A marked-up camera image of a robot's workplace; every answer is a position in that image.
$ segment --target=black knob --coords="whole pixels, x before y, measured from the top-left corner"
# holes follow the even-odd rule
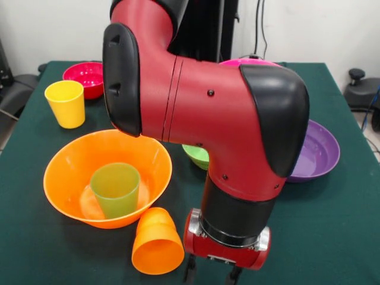
[[[349,74],[352,80],[360,80],[364,76],[366,76],[366,73],[364,72],[364,70],[359,69],[359,68],[350,69]]]

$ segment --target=green tablecloth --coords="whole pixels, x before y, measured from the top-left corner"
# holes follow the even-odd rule
[[[86,102],[86,122],[62,129],[43,91],[72,62],[51,62],[0,156],[1,284],[181,284],[174,272],[147,276],[131,264],[136,223],[100,230],[57,212],[43,193],[52,156],[73,139],[111,128],[103,99]],[[337,138],[341,159],[315,181],[286,185],[269,220],[272,248],[260,271],[239,284],[379,284],[380,168],[324,64],[286,64],[306,82],[311,119]],[[173,160],[169,187],[156,205],[178,231],[201,202],[205,172],[181,147],[165,144]],[[228,265],[197,259],[196,284],[224,284]]]

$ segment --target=orange cup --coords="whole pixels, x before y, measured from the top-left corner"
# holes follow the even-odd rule
[[[169,213],[162,208],[148,209],[140,218],[132,250],[134,267],[145,274],[173,271],[185,257],[181,239]]]

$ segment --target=magenta bowl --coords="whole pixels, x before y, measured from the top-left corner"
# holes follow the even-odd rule
[[[84,87],[85,99],[96,99],[103,94],[103,64],[101,62],[82,62],[64,72],[64,80],[75,80]]]

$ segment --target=black joint cover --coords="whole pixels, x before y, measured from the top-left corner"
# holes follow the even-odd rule
[[[133,136],[141,133],[140,61],[132,31],[111,24],[103,41],[104,98],[108,115],[117,129]]]
[[[309,95],[292,70],[268,65],[241,65],[255,100],[265,156],[272,171],[288,177],[302,149],[309,122]]]
[[[233,197],[207,175],[199,221],[207,235],[219,243],[251,246],[267,225],[275,200],[255,202]]]

